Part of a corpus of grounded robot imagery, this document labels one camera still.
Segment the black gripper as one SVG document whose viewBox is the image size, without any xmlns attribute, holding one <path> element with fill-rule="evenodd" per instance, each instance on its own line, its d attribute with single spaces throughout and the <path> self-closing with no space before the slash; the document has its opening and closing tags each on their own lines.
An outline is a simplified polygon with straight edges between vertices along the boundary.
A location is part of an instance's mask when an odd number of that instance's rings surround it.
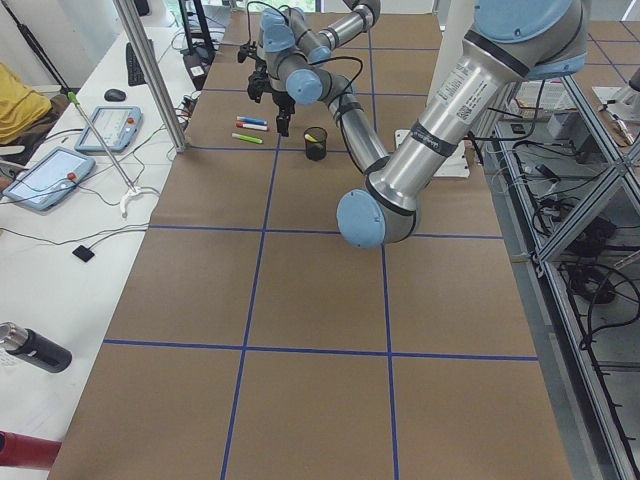
<svg viewBox="0 0 640 480">
<path fill-rule="evenodd" d="M 259 75 L 269 74 L 268 65 L 262 50 L 256 50 L 254 52 L 254 72 Z"/>
<path fill-rule="evenodd" d="M 295 114 L 295 100 L 286 91 L 274 91 L 272 99 L 278 107 L 276 129 L 283 137 L 288 137 L 291 116 Z"/>
</svg>

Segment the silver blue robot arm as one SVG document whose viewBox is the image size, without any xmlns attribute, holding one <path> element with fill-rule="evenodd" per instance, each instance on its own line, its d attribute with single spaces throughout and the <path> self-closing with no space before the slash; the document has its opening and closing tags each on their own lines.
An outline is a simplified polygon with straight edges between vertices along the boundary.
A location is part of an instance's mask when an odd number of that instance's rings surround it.
<svg viewBox="0 0 640 480">
<path fill-rule="evenodd" d="M 267 32 L 284 26 L 278 47 L 295 48 L 311 63 L 328 60 L 337 48 L 349 43 L 360 34 L 368 32 L 379 20 L 379 1 L 344 1 L 350 12 L 331 25 L 314 31 L 299 8 L 267 7 L 260 17 L 260 30 L 256 42 L 251 43 L 249 56 L 258 69 L 266 69 Z"/>
<path fill-rule="evenodd" d="M 347 6 L 348 15 L 320 32 L 296 9 L 264 10 L 259 56 L 272 84 L 300 105 L 324 103 L 341 130 L 365 187 L 341 198 L 337 223 L 343 238 L 359 248 L 399 242 L 414 232 L 421 191 L 505 86 L 571 75 L 585 63 L 590 2 L 477 1 L 461 57 L 400 146 L 388 153 L 351 82 L 322 67 L 333 50 L 380 17 L 377 1 Z"/>
</svg>

